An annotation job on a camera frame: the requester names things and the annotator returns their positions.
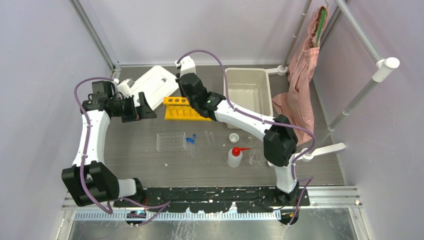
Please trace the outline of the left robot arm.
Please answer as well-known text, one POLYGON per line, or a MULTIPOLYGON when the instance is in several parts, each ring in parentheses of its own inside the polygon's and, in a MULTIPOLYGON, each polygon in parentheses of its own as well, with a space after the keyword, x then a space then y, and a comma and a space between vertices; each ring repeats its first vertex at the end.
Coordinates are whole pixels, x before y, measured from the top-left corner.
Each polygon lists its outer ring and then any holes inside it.
POLYGON ((79 207, 97 205, 111 214, 111 202, 115 200, 141 206, 146 193, 140 180, 118 179, 105 164, 106 135, 112 118, 129 123, 154 119, 157 115, 144 92, 135 91, 132 79, 92 77, 85 81, 91 82, 92 89, 86 100, 78 97, 81 82, 73 91, 82 118, 80 143, 71 167, 62 170, 61 179, 79 207))

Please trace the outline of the clear glass test tube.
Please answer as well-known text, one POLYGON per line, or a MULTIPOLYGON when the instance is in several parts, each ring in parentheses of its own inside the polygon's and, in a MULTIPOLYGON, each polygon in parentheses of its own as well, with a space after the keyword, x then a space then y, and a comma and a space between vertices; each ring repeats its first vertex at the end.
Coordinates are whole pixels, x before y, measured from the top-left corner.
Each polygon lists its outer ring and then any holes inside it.
POLYGON ((212 131, 205 130, 204 131, 204 135, 205 135, 207 144, 209 146, 214 146, 215 145, 215 136, 214 136, 214 133, 212 131))

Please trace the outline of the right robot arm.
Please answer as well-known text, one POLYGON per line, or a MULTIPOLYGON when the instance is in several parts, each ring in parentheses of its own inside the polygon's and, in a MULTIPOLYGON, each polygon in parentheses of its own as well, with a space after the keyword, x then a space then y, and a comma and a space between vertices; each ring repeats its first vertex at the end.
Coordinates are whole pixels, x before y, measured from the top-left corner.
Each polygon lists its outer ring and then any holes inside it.
POLYGON ((255 136, 263 143, 265 159, 274 167, 277 198, 283 205, 291 205, 298 198, 299 180, 295 163, 301 157, 296 153, 298 138, 286 116, 262 116, 234 104, 229 98, 208 91, 195 73, 177 74, 176 83, 189 105, 202 117, 233 125, 255 136))

